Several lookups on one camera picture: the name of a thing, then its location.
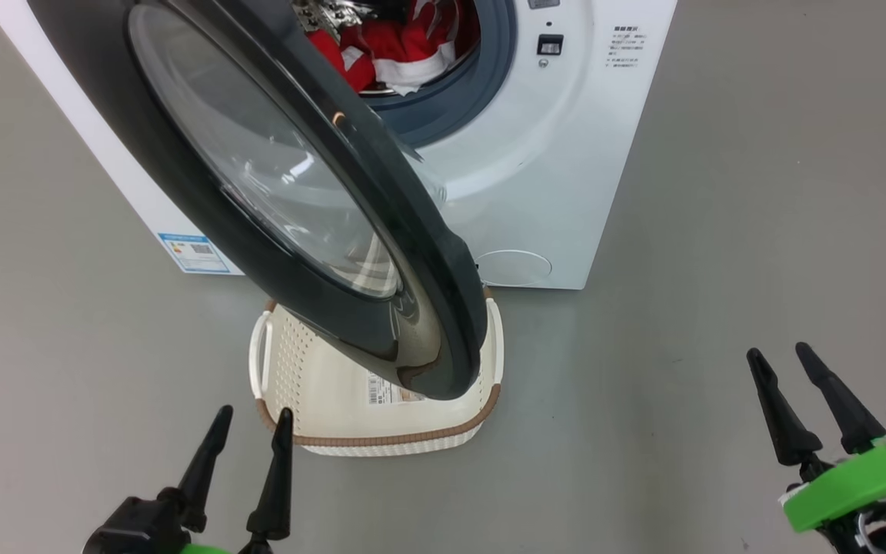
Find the washing machine door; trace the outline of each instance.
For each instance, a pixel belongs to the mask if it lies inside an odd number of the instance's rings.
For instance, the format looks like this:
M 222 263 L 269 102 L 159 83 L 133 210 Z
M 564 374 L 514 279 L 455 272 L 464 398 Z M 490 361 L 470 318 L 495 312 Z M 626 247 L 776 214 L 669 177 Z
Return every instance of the washing machine door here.
M 348 357 L 432 399 L 477 378 L 485 300 L 443 188 L 286 0 L 31 0 L 78 84 L 176 205 Z

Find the white washing machine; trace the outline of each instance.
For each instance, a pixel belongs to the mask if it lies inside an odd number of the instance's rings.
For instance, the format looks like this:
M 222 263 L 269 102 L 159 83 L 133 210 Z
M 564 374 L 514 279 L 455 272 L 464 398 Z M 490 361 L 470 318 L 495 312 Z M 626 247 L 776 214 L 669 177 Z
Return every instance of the white washing machine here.
M 407 95 L 356 94 L 295 10 L 400 0 L 292 1 L 0 0 L 0 26 L 182 270 L 456 399 L 481 282 L 586 284 L 675 0 L 460 0 L 478 40 Z

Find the laundry basket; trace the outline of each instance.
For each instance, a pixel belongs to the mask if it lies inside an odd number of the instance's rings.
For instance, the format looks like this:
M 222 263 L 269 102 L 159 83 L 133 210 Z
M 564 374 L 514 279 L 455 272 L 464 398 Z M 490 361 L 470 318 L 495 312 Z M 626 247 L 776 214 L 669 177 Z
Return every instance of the laundry basket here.
M 504 334 L 487 298 L 481 374 L 460 399 L 430 400 L 391 385 L 317 337 L 270 302 L 252 331 L 248 369 L 261 420 L 275 430 L 295 414 L 293 442 L 327 456 L 401 456 L 470 441 L 495 409 L 504 371 Z

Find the floor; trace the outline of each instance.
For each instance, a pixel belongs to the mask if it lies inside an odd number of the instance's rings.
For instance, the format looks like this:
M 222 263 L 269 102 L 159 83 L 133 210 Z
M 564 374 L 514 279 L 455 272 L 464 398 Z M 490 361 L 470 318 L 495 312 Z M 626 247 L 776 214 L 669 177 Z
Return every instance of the floor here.
M 581 293 L 499 291 L 507 372 L 449 452 L 296 452 L 298 552 L 820 552 L 744 352 L 841 454 L 791 345 L 886 424 L 886 3 L 682 0 Z M 265 296 L 184 276 L 0 32 L 0 552 L 80 551 L 237 407 L 202 542 L 268 464 L 243 358 Z

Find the blue and white sticker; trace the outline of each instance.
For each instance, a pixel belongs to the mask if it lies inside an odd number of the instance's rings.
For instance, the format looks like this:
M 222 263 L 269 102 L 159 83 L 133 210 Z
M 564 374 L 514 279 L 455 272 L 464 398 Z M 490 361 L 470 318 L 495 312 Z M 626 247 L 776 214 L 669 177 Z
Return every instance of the blue and white sticker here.
M 231 273 L 207 236 L 161 232 L 159 238 L 187 273 Z

